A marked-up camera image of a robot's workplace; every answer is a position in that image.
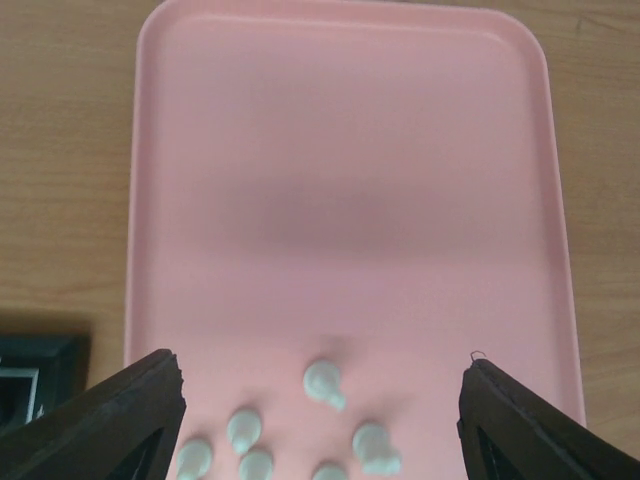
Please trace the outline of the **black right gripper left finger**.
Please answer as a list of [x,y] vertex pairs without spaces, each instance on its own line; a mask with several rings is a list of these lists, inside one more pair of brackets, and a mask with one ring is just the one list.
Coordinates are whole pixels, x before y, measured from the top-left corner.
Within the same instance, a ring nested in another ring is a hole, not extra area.
[[186,411],[159,349],[1,438],[4,479],[164,479]]

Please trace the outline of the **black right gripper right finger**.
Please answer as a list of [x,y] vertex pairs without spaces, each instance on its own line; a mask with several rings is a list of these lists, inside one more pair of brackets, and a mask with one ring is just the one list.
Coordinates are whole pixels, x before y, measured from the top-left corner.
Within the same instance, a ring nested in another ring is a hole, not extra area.
[[464,372],[457,422],[469,479],[637,479],[639,461],[486,359]]

